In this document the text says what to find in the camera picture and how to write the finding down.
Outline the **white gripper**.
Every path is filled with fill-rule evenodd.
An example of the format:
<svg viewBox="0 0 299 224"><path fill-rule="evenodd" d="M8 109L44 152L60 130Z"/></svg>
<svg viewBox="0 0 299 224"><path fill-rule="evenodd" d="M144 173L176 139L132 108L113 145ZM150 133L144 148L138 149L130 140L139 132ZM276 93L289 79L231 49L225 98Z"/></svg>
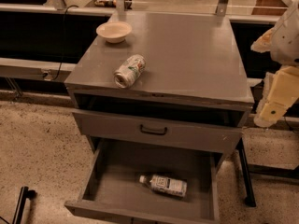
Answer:
<svg viewBox="0 0 299 224"><path fill-rule="evenodd" d="M263 98L258 103L254 124L268 128L278 122L299 99L299 1L295 0L276 22L250 47L259 53L270 51L271 59L282 66L267 73Z"/></svg>

